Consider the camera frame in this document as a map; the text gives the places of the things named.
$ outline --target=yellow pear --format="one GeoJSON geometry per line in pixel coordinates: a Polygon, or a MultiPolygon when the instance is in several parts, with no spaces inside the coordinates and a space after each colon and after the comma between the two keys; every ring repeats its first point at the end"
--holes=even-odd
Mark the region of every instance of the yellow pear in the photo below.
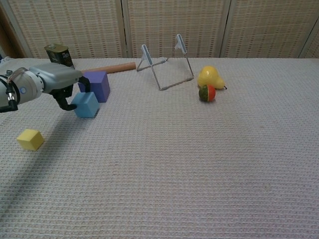
{"type": "Polygon", "coordinates": [[[199,87],[211,85],[215,89],[223,89],[225,87],[224,80],[218,75],[216,68],[213,66],[203,67],[197,77],[197,84],[199,87]]]}
{"type": "Polygon", "coordinates": [[[220,76],[217,77],[216,81],[213,82],[212,86],[213,86],[215,89],[223,89],[224,87],[226,88],[225,82],[224,82],[224,80],[223,80],[220,76]]]}
{"type": "Polygon", "coordinates": [[[204,85],[213,85],[213,82],[217,80],[217,78],[218,72],[216,68],[213,66],[205,66],[197,77],[197,84],[199,87],[204,85]]]}

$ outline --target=can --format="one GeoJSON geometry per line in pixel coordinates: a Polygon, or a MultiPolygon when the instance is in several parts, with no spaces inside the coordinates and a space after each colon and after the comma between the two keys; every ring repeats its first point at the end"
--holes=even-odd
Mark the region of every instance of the can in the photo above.
{"type": "Polygon", "coordinates": [[[72,58],[67,46],[60,44],[49,44],[45,48],[50,61],[74,68],[72,58]]]}

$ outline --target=light blue cube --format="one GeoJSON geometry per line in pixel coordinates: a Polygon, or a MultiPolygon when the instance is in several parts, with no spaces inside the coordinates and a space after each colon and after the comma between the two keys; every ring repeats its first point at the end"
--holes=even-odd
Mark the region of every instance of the light blue cube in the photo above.
{"type": "Polygon", "coordinates": [[[72,104],[77,106],[74,112],[80,118],[93,118],[100,108],[100,104],[94,92],[77,93],[72,100],[72,104]]]}

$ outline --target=wicker room divider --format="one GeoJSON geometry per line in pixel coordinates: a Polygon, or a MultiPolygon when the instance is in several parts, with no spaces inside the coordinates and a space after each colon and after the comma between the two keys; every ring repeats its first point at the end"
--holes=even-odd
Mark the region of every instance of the wicker room divider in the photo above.
{"type": "Polygon", "coordinates": [[[319,0],[1,0],[27,57],[319,57],[319,0]]]}

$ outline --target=toy block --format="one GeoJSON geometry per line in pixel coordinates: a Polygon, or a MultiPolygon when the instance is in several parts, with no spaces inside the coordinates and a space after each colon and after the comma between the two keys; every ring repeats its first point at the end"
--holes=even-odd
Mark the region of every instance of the toy block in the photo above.
{"type": "Polygon", "coordinates": [[[93,118],[100,108],[100,104],[94,92],[77,93],[71,104],[77,106],[74,112],[80,118],[93,118]]]}
{"type": "MultiPolygon", "coordinates": [[[[94,92],[98,102],[106,102],[110,93],[108,75],[105,71],[85,72],[84,77],[88,78],[91,84],[91,91],[94,92]]],[[[85,92],[82,83],[78,83],[80,91],[85,92]]]]}
{"type": "Polygon", "coordinates": [[[44,142],[41,133],[34,129],[26,129],[16,138],[22,148],[37,151],[44,142]]]}

